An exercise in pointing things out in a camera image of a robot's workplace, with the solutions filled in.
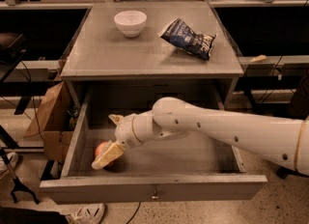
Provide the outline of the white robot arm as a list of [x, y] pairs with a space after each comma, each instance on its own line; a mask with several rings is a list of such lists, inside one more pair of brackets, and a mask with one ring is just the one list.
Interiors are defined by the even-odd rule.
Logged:
[[148, 141], [196, 131], [251, 152], [299, 174], [309, 175], [309, 121], [201, 108], [178, 98], [161, 98], [151, 110], [128, 116], [111, 114], [114, 141], [92, 167], [99, 170]]

